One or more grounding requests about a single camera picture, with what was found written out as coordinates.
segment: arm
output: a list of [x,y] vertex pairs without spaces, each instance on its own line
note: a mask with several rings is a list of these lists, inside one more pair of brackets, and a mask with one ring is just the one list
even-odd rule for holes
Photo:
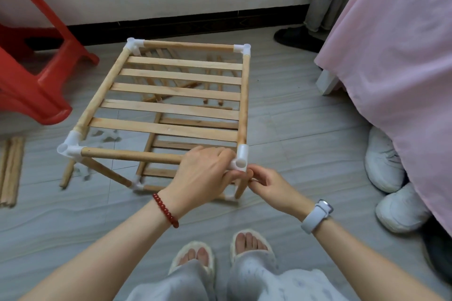
[[[251,190],[273,208],[301,222],[313,210],[314,203],[288,184],[278,172],[257,165],[248,167],[256,178],[249,183]],[[361,300],[442,300],[397,265],[353,237],[332,218],[322,221],[313,235]]]
[[[234,151],[196,147],[185,154],[171,184],[159,192],[176,219],[213,200],[246,174],[225,173]],[[21,301],[110,301],[170,223],[154,200],[55,270]]]

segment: pink fabric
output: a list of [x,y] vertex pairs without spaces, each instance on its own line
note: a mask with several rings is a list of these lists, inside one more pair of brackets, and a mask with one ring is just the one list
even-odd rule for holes
[[315,62],[393,140],[452,235],[452,0],[350,0]]

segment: black shoe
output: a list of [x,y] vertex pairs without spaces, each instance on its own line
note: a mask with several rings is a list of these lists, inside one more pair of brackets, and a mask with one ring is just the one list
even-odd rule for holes
[[324,43],[324,41],[309,35],[308,29],[304,25],[297,28],[280,29],[276,31],[273,38],[282,45],[314,53],[318,53]]
[[420,233],[427,263],[444,281],[452,284],[452,238],[435,217],[421,227]]

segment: standing person's leg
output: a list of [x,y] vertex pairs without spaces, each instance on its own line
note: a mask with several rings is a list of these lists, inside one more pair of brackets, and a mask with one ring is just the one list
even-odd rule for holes
[[192,241],[173,259],[167,277],[160,282],[140,284],[127,301],[214,301],[214,262],[207,244]]
[[295,269],[277,275],[272,248],[256,231],[234,235],[231,261],[228,300],[347,301],[320,270]]

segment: pants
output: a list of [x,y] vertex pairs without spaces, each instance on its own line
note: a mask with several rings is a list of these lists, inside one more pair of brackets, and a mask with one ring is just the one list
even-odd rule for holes
[[[238,257],[227,283],[227,299],[234,301],[347,301],[320,270],[289,270],[277,275],[276,262],[266,251]],[[198,260],[182,265],[156,283],[141,284],[127,301],[215,301],[213,283]]]

